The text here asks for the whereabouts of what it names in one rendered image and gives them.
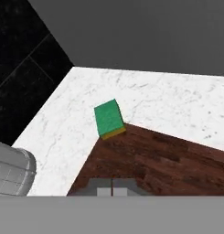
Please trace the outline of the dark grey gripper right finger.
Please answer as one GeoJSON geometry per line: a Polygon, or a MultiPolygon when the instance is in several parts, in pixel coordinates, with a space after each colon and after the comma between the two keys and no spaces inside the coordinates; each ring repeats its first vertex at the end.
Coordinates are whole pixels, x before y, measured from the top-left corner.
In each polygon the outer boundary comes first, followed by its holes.
{"type": "Polygon", "coordinates": [[[133,178],[117,178],[112,180],[115,197],[148,197],[151,193],[140,188],[133,178]]]}

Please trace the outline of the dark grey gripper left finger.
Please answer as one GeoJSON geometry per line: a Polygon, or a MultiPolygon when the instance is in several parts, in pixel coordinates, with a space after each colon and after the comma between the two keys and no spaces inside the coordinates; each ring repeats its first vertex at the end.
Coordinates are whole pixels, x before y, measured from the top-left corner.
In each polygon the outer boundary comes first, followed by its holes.
{"type": "Polygon", "coordinates": [[[109,197],[111,180],[108,178],[91,178],[88,184],[72,193],[76,197],[109,197]]]}

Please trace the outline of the dark brown wooden cutting board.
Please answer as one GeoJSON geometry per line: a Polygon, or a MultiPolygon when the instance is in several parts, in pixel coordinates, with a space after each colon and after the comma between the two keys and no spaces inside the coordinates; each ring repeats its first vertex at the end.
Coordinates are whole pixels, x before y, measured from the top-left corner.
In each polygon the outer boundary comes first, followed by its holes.
{"type": "Polygon", "coordinates": [[[224,151],[132,124],[125,128],[97,140],[70,196],[91,178],[133,178],[154,196],[224,196],[224,151]]]}

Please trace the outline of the green and yellow sponge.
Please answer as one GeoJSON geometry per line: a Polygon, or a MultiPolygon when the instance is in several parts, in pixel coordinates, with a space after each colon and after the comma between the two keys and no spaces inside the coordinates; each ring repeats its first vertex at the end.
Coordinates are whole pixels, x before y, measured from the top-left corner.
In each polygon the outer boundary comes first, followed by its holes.
{"type": "Polygon", "coordinates": [[[126,131],[119,105],[115,99],[95,107],[94,113],[98,134],[102,140],[126,131]]]}

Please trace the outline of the grey round container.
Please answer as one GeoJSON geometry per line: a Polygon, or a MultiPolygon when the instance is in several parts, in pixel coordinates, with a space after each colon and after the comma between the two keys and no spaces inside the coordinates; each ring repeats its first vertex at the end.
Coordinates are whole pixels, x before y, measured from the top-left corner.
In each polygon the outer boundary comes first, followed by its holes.
{"type": "Polygon", "coordinates": [[[25,197],[36,174],[34,155],[0,142],[0,197],[25,197]]]}

